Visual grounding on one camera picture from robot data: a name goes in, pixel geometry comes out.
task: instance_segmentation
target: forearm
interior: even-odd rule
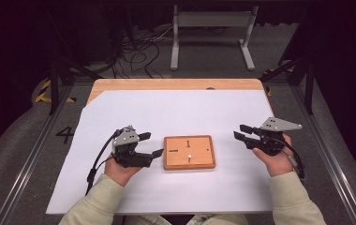
[[[78,200],[60,224],[108,224],[123,196],[124,188],[101,174],[88,195]]]
[[[295,172],[271,178],[275,224],[325,224]]]

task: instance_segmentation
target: printed number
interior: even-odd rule
[[[65,141],[64,144],[67,143],[67,140],[69,139],[70,136],[73,136],[74,133],[71,133],[70,131],[72,131],[72,127],[66,127],[65,129],[59,131],[56,136],[62,136],[65,137]]]

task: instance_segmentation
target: orange wooden block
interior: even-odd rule
[[[210,135],[165,137],[163,155],[166,171],[215,167]]]

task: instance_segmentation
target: person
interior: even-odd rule
[[[286,142],[291,145],[291,138],[284,134]],[[287,156],[293,156],[285,147],[274,157],[254,148],[253,153],[266,165],[270,178],[273,199],[273,217],[275,224],[325,224],[319,208],[309,199]],[[124,186],[141,168],[124,168],[108,160],[105,172],[100,175],[88,195],[78,200],[64,215],[60,224],[108,224],[113,221],[113,212],[122,199]],[[129,224],[170,224],[162,216],[126,217]],[[234,225],[247,224],[245,215],[195,215],[188,225]]]

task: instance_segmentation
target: white board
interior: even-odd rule
[[[211,135],[215,168],[167,172],[163,157],[131,178],[116,214],[248,213],[272,210],[269,174],[243,142],[239,125],[273,115],[261,90],[106,91],[83,110],[47,214],[64,214],[87,188],[86,177],[116,129],[151,132],[136,151],[163,148],[166,136]],[[100,161],[111,152],[108,146]],[[103,172],[102,166],[96,180]]]

